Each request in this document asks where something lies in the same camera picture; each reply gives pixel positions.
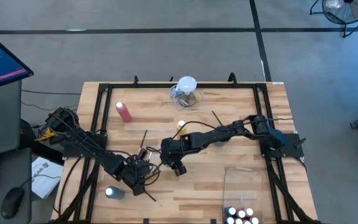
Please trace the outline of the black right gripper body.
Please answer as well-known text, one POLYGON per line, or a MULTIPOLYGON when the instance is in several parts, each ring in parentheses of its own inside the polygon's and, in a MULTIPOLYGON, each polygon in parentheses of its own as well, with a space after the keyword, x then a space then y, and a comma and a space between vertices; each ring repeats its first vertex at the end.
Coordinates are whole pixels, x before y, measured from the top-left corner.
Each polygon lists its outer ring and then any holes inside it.
POLYGON ((161 142, 160 160, 163 165, 170 167, 175 175, 181 176, 187 173, 181 159, 184 157, 182 142, 173 138, 165 138, 161 142))

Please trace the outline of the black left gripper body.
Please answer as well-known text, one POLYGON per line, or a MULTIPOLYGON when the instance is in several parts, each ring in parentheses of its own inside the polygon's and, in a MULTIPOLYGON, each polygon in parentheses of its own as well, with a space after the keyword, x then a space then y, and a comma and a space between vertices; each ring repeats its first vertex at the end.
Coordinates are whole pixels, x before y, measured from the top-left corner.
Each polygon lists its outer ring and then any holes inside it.
POLYGON ((127 164, 121 173, 122 180, 132 190, 134 196, 145 192, 146 176, 152 170, 148 161, 139 159, 137 155, 127 158, 127 164))

